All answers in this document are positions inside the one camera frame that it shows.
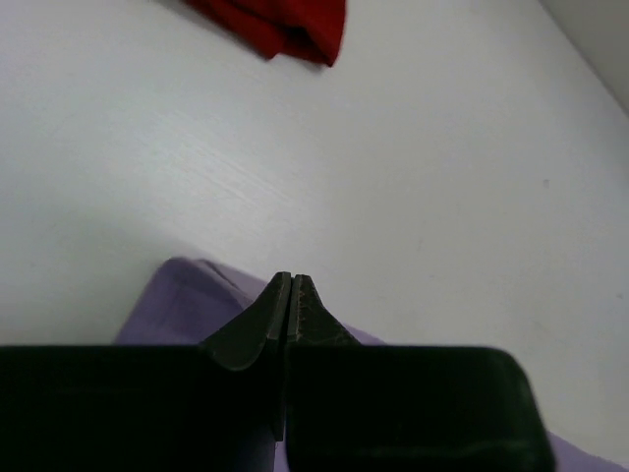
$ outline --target red fabric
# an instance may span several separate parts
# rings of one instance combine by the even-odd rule
[[[264,57],[279,52],[332,66],[345,24],[345,0],[186,0],[241,36]]]

